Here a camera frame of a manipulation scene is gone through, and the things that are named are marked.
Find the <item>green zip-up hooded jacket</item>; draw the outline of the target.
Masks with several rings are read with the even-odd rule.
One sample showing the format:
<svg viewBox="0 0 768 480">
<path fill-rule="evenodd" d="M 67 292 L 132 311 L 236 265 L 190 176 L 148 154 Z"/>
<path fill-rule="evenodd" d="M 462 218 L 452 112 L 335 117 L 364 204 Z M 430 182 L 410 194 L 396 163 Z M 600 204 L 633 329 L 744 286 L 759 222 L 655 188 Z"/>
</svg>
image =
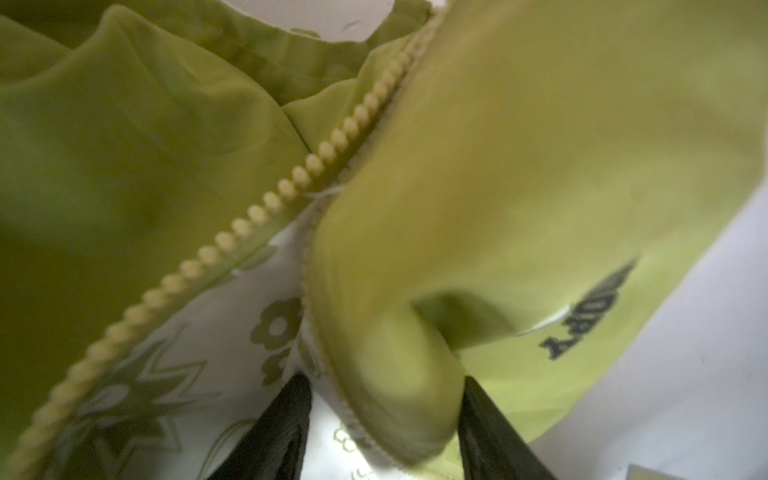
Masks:
<svg viewBox="0 0 768 480">
<path fill-rule="evenodd" d="M 290 378 L 299 479 L 530 443 L 765 169 L 763 1 L 1 5 L 1 475 L 209 479 Z"/>
</svg>

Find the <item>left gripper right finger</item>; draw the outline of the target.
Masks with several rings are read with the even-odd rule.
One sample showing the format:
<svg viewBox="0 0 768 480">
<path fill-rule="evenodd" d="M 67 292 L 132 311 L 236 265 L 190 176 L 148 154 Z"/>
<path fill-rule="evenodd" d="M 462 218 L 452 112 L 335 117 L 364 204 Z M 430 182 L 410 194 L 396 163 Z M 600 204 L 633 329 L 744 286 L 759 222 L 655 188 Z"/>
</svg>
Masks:
<svg viewBox="0 0 768 480">
<path fill-rule="evenodd" d="M 465 377 L 457 432 L 467 480 L 555 480 L 471 376 Z"/>
</svg>

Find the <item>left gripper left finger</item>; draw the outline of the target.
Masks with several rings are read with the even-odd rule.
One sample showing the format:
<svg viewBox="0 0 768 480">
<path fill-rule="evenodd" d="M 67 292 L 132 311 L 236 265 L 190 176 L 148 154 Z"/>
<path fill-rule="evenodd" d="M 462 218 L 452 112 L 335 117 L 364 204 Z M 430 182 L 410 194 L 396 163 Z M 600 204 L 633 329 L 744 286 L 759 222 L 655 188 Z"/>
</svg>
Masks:
<svg viewBox="0 0 768 480">
<path fill-rule="evenodd" d="M 210 480 L 298 480 L 309 434 L 312 390 L 297 373 L 241 438 Z"/>
</svg>

